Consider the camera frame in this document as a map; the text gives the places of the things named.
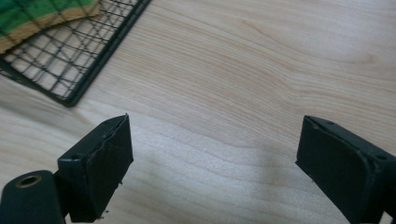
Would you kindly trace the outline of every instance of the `tabletop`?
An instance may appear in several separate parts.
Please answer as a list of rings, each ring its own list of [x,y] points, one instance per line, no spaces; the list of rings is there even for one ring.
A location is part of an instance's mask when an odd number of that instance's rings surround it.
[[[396,155],[395,36],[392,0],[154,0],[76,107],[0,77],[0,187],[128,113],[98,223],[347,223],[295,164],[303,117]]]

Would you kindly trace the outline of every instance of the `wire mesh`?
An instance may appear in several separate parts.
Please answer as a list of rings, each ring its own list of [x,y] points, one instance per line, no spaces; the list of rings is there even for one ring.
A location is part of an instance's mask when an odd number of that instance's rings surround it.
[[[0,74],[46,94],[65,105],[75,105],[104,66],[118,44],[149,4],[149,0],[98,0],[98,16],[90,16],[82,0],[50,1],[57,13],[49,22],[39,24],[26,8],[15,1],[33,22],[37,34],[0,55]],[[63,8],[78,3],[84,19],[66,21]],[[12,42],[0,24],[0,34]]]

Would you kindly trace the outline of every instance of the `light wood surface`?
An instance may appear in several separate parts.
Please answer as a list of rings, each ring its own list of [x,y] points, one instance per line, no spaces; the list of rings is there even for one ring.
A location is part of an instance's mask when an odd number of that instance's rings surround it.
[[[347,223],[294,164],[303,116],[396,155],[395,36],[392,0],[154,0],[75,108],[0,78],[0,187],[128,113],[98,223]]]

